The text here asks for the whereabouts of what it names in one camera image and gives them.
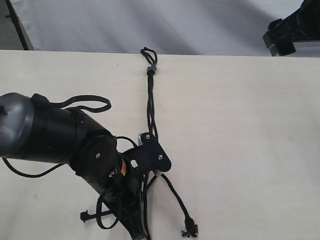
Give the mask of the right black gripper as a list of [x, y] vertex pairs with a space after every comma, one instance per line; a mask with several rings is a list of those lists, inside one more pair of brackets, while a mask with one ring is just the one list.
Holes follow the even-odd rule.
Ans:
[[304, 0], [286, 19], [272, 21], [262, 37], [273, 57], [296, 52], [293, 42], [320, 40], [320, 1]]

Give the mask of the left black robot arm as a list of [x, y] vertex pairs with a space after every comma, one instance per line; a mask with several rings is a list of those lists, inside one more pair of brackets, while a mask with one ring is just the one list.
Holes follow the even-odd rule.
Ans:
[[4, 159], [68, 165], [98, 194], [96, 222], [107, 206], [131, 238], [146, 236], [141, 211], [142, 183], [129, 159], [117, 150], [117, 138], [89, 113], [111, 108], [108, 99], [78, 95], [50, 102], [34, 94], [0, 98], [0, 156]]

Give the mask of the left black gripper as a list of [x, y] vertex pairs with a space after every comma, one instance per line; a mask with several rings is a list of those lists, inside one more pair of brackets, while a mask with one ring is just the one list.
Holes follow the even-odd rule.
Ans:
[[107, 174], [106, 187], [99, 192], [96, 213], [87, 214], [88, 220], [101, 220], [113, 214], [128, 231], [132, 240], [142, 240], [147, 234], [144, 228], [141, 201], [145, 176], [137, 167], [122, 159]]

